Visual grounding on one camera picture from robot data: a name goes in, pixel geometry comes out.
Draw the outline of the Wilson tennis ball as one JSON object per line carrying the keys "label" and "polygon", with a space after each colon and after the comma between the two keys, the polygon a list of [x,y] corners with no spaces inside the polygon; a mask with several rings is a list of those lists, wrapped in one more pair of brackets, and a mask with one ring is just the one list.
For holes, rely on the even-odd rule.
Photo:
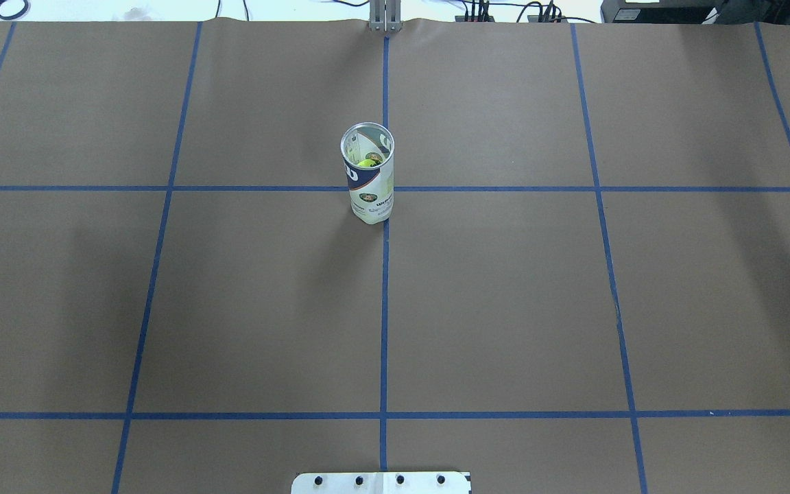
{"label": "Wilson tennis ball", "polygon": [[361,159],[356,164],[356,166],[360,168],[370,169],[382,165],[383,161],[384,160],[381,154],[370,152],[367,153],[366,156],[364,156],[364,159]]}

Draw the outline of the clear tennis ball can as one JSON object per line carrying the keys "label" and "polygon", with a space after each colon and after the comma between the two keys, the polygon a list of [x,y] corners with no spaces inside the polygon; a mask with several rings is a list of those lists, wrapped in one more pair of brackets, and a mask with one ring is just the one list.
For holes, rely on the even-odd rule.
{"label": "clear tennis ball can", "polygon": [[[370,225],[385,221],[392,213],[394,193],[391,132],[379,123],[361,122],[351,126],[339,143],[354,215]],[[370,152],[381,154],[382,165],[370,169],[357,167]]]}

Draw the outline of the aluminium frame post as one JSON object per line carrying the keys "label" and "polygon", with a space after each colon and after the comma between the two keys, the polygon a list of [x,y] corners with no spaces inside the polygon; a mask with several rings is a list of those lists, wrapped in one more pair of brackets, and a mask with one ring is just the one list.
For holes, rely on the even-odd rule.
{"label": "aluminium frame post", "polygon": [[401,0],[370,0],[369,29],[371,32],[395,34],[403,26]]}

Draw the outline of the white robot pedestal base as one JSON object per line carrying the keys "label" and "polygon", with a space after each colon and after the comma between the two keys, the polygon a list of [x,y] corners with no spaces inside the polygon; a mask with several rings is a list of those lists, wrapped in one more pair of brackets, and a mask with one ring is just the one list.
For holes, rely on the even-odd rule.
{"label": "white robot pedestal base", "polygon": [[291,493],[470,493],[458,471],[322,472],[297,475]]}

